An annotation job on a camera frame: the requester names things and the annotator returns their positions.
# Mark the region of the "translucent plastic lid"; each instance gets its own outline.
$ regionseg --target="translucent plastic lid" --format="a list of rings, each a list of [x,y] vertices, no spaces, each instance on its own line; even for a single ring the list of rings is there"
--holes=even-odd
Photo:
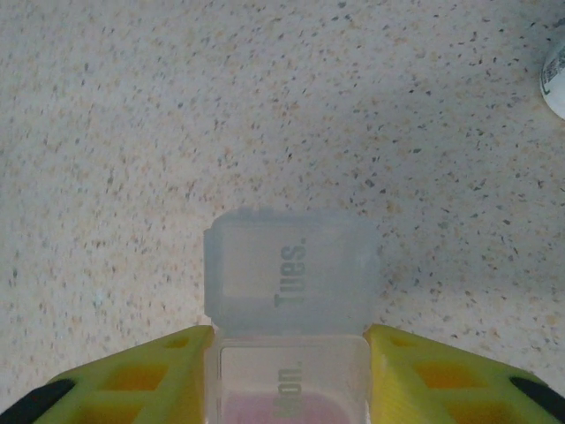
[[[205,311],[225,334],[358,334],[379,283],[373,222],[238,209],[204,233]]]

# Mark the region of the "white container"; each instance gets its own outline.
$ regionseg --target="white container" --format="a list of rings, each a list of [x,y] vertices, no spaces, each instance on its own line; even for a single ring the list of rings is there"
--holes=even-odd
[[[365,424],[376,225],[239,209],[204,233],[209,424]]]
[[[539,76],[539,86],[547,105],[565,119],[565,40],[547,55]]]

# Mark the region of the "yellow plastic object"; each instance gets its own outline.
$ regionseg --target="yellow plastic object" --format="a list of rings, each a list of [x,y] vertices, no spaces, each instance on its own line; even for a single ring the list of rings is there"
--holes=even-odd
[[[521,369],[381,325],[371,346],[373,424],[557,424],[509,380]]]
[[[37,424],[201,424],[203,354],[214,338],[197,326],[66,371],[76,386]]]

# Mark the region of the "granite countertop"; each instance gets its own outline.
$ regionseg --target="granite countertop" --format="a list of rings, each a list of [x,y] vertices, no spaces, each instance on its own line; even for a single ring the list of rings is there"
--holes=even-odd
[[[560,2],[0,3],[0,410],[199,322],[247,205],[382,236],[374,320],[565,392]]]

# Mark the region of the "black rubber pad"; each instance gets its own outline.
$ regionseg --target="black rubber pad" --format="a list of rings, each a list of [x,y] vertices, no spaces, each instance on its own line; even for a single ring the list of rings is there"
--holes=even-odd
[[[31,424],[74,387],[73,380],[57,380],[27,393],[0,415],[0,424]]]
[[[552,414],[559,422],[565,424],[565,397],[544,384],[533,382],[522,377],[510,377],[510,381],[524,395]]]

